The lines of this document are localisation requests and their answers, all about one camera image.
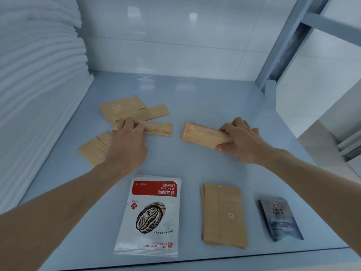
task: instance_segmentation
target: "red label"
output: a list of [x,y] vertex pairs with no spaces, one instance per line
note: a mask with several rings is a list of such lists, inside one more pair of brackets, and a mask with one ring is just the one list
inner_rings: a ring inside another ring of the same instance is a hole
[[146,196],[177,196],[177,184],[175,182],[162,181],[134,181],[132,187],[133,195]]

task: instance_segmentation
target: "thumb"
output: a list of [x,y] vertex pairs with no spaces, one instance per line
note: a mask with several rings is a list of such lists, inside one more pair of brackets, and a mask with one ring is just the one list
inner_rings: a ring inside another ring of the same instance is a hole
[[233,143],[223,143],[221,145],[217,145],[215,150],[217,152],[232,152],[234,149]]

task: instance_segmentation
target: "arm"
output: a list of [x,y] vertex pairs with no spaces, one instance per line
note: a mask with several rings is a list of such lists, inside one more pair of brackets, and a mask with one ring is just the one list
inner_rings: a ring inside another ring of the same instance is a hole
[[217,151],[232,153],[245,163],[259,164],[276,174],[361,255],[361,185],[273,148],[259,136],[257,128],[251,129],[239,117],[220,130],[228,132],[233,141],[218,145]]
[[144,161],[143,131],[132,118],[121,119],[104,163],[0,215],[3,270],[38,270],[88,210]]

